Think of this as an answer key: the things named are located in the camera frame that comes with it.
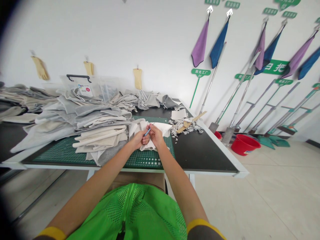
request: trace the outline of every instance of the green mesh vest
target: green mesh vest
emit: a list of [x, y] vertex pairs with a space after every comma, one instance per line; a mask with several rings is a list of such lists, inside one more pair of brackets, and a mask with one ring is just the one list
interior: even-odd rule
[[103, 196], [68, 239], [187, 239], [178, 204], [156, 187], [131, 183]]

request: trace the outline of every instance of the hand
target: hand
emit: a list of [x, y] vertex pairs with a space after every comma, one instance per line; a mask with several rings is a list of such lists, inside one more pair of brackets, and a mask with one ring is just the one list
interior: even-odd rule
[[147, 133], [147, 129], [140, 131], [134, 135], [129, 144], [133, 147], [133, 150], [141, 148], [142, 145], [146, 145], [149, 142], [149, 134], [144, 136]]
[[147, 125], [147, 129], [149, 128], [151, 128], [149, 135], [151, 137], [153, 144], [156, 146], [156, 148], [159, 148], [162, 145], [166, 146], [166, 143], [164, 142], [164, 139], [162, 136], [162, 132], [159, 130], [159, 128], [154, 126], [152, 123]]

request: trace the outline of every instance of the blue pen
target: blue pen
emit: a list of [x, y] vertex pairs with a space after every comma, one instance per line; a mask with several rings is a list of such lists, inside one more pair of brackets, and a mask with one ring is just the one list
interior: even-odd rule
[[150, 129], [151, 129], [151, 128], [149, 128], [149, 130], [147, 131], [147, 133], [146, 133], [144, 136], [147, 136], [147, 135], [148, 135], [148, 133], [150, 132]]

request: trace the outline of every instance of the plastic storage box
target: plastic storage box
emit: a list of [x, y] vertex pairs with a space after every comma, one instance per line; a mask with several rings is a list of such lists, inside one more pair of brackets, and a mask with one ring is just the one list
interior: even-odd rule
[[83, 96], [99, 98], [106, 104], [118, 93], [119, 84], [116, 78], [102, 76], [72, 75], [60, 76], [65, 88], [79, 88]]

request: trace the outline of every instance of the person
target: person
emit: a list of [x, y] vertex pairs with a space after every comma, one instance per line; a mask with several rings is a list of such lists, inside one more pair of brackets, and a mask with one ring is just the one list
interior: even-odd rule
[[[121, 176], [120, 170], [133, 151], [150, 138], [176, 202], [164, 193], [163, 173], [148, 173], [148, 177], [131, 179], [132, 182], [128, 182], [129, 175]], [[191, 182], [168, 150], [162, 132], [152, 124], [97, 171], [35, 239], [66, 238], [225, 240], [209, 224]]]

